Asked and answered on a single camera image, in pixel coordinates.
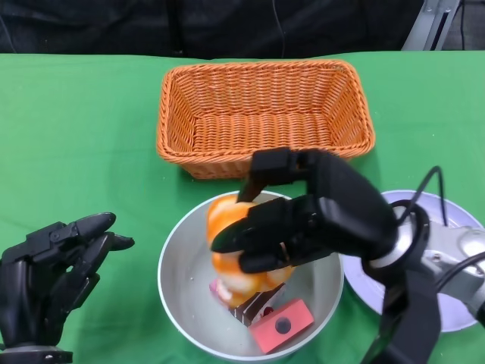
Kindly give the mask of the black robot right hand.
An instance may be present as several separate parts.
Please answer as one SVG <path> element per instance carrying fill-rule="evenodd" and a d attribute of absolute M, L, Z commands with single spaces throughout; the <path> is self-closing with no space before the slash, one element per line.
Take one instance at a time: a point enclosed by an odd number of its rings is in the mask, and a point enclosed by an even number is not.
<path fill-rule="evenodd" d="M 239 253 L 245 273 L 304 265 L 332 253 L 367 261 L 390 253 L 397 219 L 380 192 L 350 164 L 319 149 L 277 148 L 252 155 L 238 201 L 251 202 L 268 186 L 306 184 L 302 196 L 251 207 L 211 242 L 216 253 Z"/>

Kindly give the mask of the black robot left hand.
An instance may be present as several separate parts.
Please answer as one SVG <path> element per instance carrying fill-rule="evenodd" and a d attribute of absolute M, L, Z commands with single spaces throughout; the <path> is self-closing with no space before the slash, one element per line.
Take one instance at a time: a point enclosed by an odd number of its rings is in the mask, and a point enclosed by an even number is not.
<path fill-rule="evenodd" d="M 99 282 L 107 255 L 134 244 L 111 232 L 115 221 L 115 214 L 103 212 L 56 222 L 2 253 L 1 333 L 7 348 L 60 342 L 67 317 Z"/>

